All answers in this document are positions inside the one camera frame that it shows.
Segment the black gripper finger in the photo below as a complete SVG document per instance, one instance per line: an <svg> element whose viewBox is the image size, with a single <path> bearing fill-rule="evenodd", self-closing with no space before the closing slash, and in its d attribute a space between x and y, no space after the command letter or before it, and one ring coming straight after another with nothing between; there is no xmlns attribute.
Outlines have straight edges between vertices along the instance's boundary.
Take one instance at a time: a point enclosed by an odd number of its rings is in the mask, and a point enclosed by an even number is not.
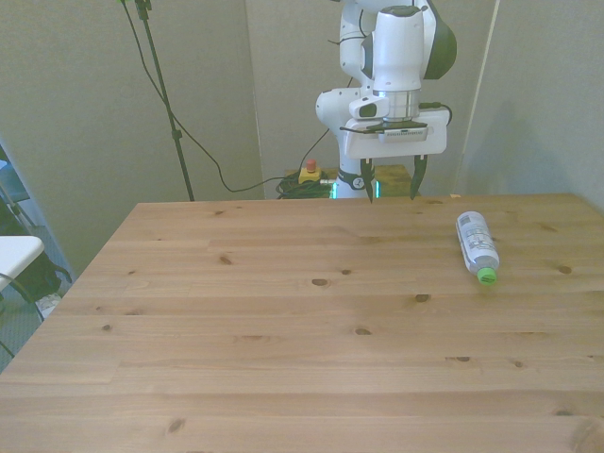
<svg viewBox="0 0 604 453"><path fill-rule="evenodd" d="M413 200L417 194L419 194L419 189L423 182L423 179L426 174L428 166L428 156L427 155L417 155L414 157L413 161L413 175L411 177L411 185L410 185L410 198Z"/></svg>
<svg viewBox="0 0 604 453"><path fill-rule="evenodd" d="M366 190L368 199L370 202L374 200L374 179L375 179L375 168L372 159L361 160L361 177L363 180L364 188Z"/></svg>

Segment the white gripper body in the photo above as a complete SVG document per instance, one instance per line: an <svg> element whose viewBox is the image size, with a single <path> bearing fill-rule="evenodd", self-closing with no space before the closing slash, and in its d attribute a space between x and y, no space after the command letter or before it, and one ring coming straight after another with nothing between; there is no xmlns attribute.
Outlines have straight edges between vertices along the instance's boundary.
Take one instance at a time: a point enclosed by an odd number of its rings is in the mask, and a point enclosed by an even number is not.
<svg viewBox="0 0 604 453"><path fill-rule="evenodd" d="M381 159L443 153L447 143L447 109L422 109L414 125L391 126L381 119L349 120L341 128L349 159Z"/></svg>

